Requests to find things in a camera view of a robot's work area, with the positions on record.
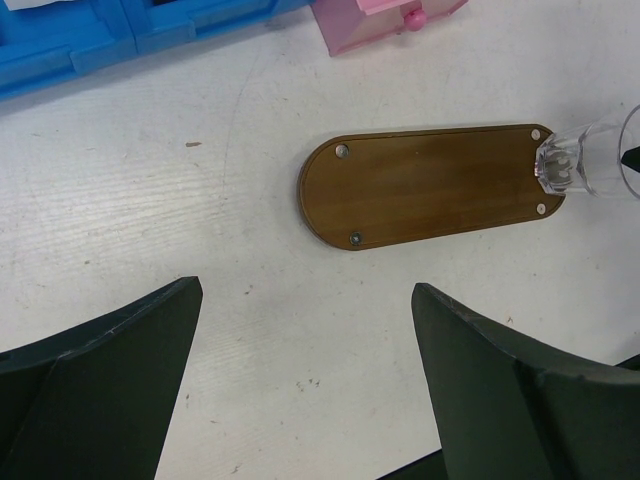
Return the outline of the brown wooden tray holder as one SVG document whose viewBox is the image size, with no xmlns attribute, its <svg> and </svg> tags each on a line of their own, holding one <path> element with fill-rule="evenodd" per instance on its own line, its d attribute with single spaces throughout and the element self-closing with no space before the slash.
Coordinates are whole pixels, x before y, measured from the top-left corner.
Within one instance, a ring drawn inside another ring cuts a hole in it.
<svg viewBox="0 0 640 480">
<path fill-rule="evenodd" d="M 534 175 L 539 124 L 334 137 L 304 162 L 300 212 L 335 248 L 366 249 L 547 218 L 564 199 Z"/>
</svg>

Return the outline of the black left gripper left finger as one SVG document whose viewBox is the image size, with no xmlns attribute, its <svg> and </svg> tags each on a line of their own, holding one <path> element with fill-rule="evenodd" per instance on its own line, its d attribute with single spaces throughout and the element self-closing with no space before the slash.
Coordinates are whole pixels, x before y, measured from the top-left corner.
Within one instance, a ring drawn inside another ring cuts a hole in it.
<svg viewBox="0 0 640 480">
<path fill-rule="evenodd" d="M 2 478 L 154 478 L 202 299 L 183 277 L 3 352 Z"/>
</svg>

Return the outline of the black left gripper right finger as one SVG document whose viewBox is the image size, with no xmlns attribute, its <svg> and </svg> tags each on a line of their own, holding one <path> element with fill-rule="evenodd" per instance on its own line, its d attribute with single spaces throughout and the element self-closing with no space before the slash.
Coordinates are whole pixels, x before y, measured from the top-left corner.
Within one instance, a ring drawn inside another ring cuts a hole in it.
<svg viewBox="0 0 640 480">
<path fill-rule="evenodd" d="M 451 479 L 635 479 L 639 360 L 547 345 L 429 284 L 411 308 Z"/>
</svg>

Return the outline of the clear plastic cup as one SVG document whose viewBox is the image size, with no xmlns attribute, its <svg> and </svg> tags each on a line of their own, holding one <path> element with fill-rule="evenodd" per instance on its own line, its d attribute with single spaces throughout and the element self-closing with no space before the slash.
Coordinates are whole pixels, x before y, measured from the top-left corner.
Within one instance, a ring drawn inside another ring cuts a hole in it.
<svg viewBox="0 0 640 480">
<path fill-rule="evenodd" d="M 551 195 L 639 198 L 639 107 L 551 134 L 536 150 L 534 175 Z"/>
</svg>

